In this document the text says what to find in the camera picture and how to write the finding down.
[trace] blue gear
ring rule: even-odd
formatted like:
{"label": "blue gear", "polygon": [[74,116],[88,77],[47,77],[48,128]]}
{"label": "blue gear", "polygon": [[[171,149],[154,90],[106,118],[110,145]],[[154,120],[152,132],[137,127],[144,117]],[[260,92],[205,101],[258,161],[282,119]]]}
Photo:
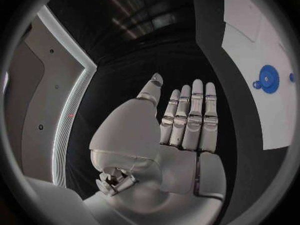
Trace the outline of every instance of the blue gear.
{"label": "blue gear", "polygon": [[271,65],[263,66],[259,73],[259,82],[266,93],[275,93],[280,83],[277,70]]}

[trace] robotic hand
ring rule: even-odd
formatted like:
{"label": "robotic hand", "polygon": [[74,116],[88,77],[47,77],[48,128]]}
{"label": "robotic hand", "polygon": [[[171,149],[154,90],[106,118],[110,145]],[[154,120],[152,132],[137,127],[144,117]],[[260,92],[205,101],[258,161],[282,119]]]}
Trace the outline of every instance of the robotic hand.
{"label": "robotic hand", "polygon": [[179,224],[189,214],[191,224],[210,224],[226,194],[224,168],[214,154],[215,86],[207,83],[205,96],[199,79],[192,89],[184,85],[181,93],[174,90],[159,125],[156,106],[162,85],[162,77],[154,74],[94,134],[89,148],[100,172],[96,183],[101,199],[133,223]]}

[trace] led light strip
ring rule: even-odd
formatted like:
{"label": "led light strip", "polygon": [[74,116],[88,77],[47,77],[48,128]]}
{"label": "led light strip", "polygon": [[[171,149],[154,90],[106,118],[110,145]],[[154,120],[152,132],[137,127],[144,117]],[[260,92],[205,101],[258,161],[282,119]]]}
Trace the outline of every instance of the led light strip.
{"label": "led light strip", "polygon": [[97,66],[68,34],[47,6],[43,6],[37,15],[57,41],[83,66],[83,71],[74,84],[61,111],[53,142],[52,182],[55,185],[65,187],[66,153],[72,125]]}

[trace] white light strip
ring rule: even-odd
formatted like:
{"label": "white light strip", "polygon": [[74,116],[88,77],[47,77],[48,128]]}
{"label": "white light strip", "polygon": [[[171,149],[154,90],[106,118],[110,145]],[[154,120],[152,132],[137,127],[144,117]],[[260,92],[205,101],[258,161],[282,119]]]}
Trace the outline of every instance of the white light strip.
{"label": "white light strip", "polygon": [[80,102],[97,70],[96,64],[68,34],[50,10],[43,6],[37,13],[57,41],[84,67],[61,111],[52,149],[52,182],[66,186],[66,153],[69,137]]}

